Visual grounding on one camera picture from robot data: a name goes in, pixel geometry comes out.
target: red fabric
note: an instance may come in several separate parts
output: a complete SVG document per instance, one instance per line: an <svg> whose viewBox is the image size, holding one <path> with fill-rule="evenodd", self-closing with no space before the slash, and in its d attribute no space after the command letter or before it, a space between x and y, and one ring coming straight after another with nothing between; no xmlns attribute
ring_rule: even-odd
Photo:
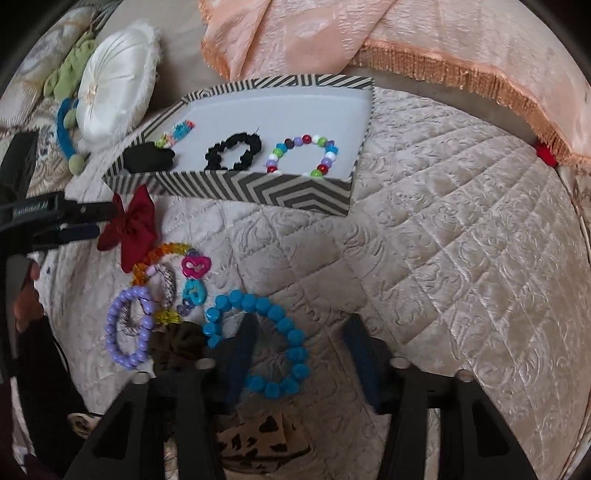
<svg viewBox="0 0 591 480"><path fill-rule="evenodd" d="M131 272L153 248L158 235L154 219L155 207L145 185L139 187L134 198L123 208L121 197L113 196L117 216L111 220L99 237L97 249L104 252L121 243L121 269Z"/></svg>
<svg viewBox="0 0 591 480"><path fill-rule="evenodd" d="M544 160L546 165L548 165L552 168L554 168L558 165L558 162L556 161L556 159L552 155L552 152L545 144L538 141L534 145L534 148L535 148L535 152L538 154L538 157L540 157L542 160Z"/></svg>

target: hair bow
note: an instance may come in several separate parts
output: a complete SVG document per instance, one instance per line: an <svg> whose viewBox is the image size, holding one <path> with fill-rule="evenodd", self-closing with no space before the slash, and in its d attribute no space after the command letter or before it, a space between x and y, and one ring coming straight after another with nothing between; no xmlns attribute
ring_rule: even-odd
<svg viewBox="0 0 591 480"><path fill-rule="evenodd" d="M121 269L129 273L144 259L157 239L154 202L146 186L142 185L135 191L127 212L117 194L113 195L113 205L117 214L101 233L96 248L104 252L121 243Z"/></svg>

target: black scrunchie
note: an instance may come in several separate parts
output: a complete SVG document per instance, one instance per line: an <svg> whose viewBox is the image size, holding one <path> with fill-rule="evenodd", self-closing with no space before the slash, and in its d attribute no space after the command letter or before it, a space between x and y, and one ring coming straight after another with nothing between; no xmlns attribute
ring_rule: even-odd
<svg viewBox="0 0 591 480"><path fill-rule="evenodd" d="M246 132L241 134L233 134L226 141L216 143L207 150L205 160L207 166L205 170L227 170L222 167L222 156L220 155L227 148L233 148L239 143L245 143L250 148L246 150L240 157L240 162L236 162L232 170L248 170L252 165L252 160L262 150L261 137L257 134L249 135Z"/></svg>

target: green stuffed toy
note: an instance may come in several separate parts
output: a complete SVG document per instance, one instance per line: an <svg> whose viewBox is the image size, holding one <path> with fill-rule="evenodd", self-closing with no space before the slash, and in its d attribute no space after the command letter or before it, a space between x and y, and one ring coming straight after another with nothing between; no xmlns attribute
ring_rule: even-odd
<svg viewBox="0 0 591 480"><path fill-rule="evenodd" d="M78 85L80 85L84 68L95 49L94 33L90 31L84 33L72 47L62 64L45 81L43 96L47 98L53 95L58 102L71 97Z"/></svg>

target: quilted bedspread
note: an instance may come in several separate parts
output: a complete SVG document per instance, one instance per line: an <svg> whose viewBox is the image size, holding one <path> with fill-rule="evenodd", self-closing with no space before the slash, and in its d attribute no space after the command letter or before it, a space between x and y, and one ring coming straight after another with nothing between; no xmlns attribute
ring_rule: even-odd
<svg viewBox="0 0 591 480"><path fill-rule="evenodd" d="M110 199L101 175L121 149L95 154L66 193ZM433 100L376 89L346 218L154 201L163 241L191 243L212 258L206 306L234 288L268 295L307 334L313 374L303 390L279 402L245 397L238 408L243 418L280 409L304 425L311 454L273 478L377 474L388 418L364 402L342 340L348 312L422 369L473 371L540 480L561 476L587 423L591 275L565 188L524 142ZM103 348L109 303L130 281L119 249L72 244L48 255L43 274L38 288L74 381L101 413L129 376ZM285 346L266 323L261 336L255 369L280 371Z"/></svg>

